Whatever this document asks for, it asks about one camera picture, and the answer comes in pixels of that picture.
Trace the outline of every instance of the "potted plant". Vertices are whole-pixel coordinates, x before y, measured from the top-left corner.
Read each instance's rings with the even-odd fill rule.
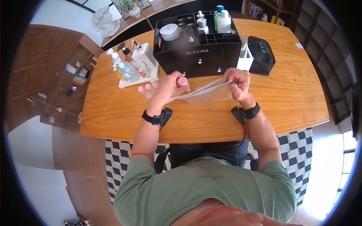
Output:
[[[128,15],[138,18],[141,13],[141,9],[135,4],[136,0],[123,0],[122,5],[129,10]]]

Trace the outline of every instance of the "green t-shirt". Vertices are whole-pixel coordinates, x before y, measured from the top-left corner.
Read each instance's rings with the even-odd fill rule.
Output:
[[[148,159],[135,157],[113,209],[123,226],[168,226],[208,198],[283,222],[292,218],[296,208],[292,181],[279,160],[255,172],[201,157],[156,174]]]

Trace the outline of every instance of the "hand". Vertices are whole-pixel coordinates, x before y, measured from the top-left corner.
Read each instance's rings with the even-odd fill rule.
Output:
[[[147,106],[147,114],[149,112],[149,109],[150,111],[151,109],[154,109],[155,113],[150,112],[151,114],[148,115],[159,115],[156,114],[156,112],[161,112],[165,104],[172,102],[174,97],[180,96],[183,92],[186,91],[188,86],[180,86],[177,83],[177,79],[181,78],[182,76],[183,75],[180,72],[175,71],[172,74],[169,74],[161,79],[158,88],[148,101]]]
[[[248,71],[229,68],[225,71],[223,77],[228,77],[228,81],[236,79],[236,82],[230,84],[229,89],[234,100],[239,101],[245,109],[255,107],[255,101],[249,92],[250,74]]]

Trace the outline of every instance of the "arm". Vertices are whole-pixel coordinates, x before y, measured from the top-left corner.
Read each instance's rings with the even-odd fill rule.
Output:
[[[230,84],[232,97],[239,101],[244,109],[255,107],[256,102],[253,95],[248,91],[250,84],[250,74],[248,71],[242,71],[236,68],[226,70],[224,77],[237,79],[235,83]],[[269,120],[263,111],[259,111],[257,116],[247,121],[250,140],[254,148],[258,151],[259,168],[272,160],[282,160],[279,143]]]
[[[160,115],[165,104],[173,101],[173,97],[177,97],[186,91],[187,86],[179,86],[176,82],[180,77],[182,77],[182,74],[176,71],[162,78],[156,92],[148,101],[147,115]],[[159,140],[159,129],[158,125],[152,125],[142,119],[135,135],[131,159],[143,156],[154,164],[153,156]]]

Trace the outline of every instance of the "black and white checkered rug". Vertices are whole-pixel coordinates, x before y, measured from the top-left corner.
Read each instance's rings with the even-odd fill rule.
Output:
[[[282,153],[283,164],[293,181],[297,197],[297,206],[303,203],[303,198],[309,181],[309,174],[312,162],[312,129],[302,129],[299,131],[277,135],[280,151]],[[154,160],[162,150],[168,148],[169,144],[158,144]],[[127,172],[130,161],[132,143],[127,141],[106,140],[106,173],[108,192],[113,205],[114,196],[117,192],[123,177]],[[258,153],[249,142],[249,150],[254,157],[258,158]],[[171,168],[169,158],[163,167],[163,171]],[[250,169],[250,160],[247,160],[244,168]]]

